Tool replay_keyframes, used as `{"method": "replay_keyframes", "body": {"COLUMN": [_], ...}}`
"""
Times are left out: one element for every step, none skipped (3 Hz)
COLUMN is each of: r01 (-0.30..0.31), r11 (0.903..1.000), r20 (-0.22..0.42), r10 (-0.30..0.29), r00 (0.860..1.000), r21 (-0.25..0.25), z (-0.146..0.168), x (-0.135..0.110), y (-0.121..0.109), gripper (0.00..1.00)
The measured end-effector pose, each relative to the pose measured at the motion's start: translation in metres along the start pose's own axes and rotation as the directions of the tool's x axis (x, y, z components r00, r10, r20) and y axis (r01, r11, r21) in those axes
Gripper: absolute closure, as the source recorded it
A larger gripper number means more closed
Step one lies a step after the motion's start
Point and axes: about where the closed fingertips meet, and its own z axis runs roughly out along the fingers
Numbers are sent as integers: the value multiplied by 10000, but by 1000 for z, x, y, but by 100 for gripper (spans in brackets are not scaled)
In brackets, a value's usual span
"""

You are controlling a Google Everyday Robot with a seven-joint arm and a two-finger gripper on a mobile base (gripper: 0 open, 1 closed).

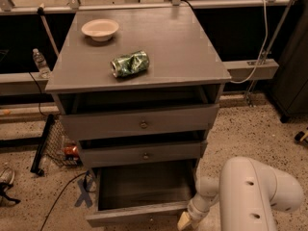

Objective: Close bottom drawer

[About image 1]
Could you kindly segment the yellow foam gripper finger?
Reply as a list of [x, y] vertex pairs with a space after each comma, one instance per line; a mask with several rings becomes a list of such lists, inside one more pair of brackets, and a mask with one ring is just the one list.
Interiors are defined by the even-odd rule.
[[183, 231], [192, 223], [192, 218], [188, 212], [183, 212], [177, 222], [177, 228], [179, 231]]

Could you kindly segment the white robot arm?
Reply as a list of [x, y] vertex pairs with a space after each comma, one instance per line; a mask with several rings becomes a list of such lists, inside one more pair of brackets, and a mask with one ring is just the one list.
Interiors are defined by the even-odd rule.
[[291, 174], [246, 157], [227, 160], [219, 178], [202, 176], [195, 189], [178, 220], [180, 231], [198, 225], [215, 204], [221, 231], [277, 231], [272, 212], [293, 212], [304, 200], [303, 189]]

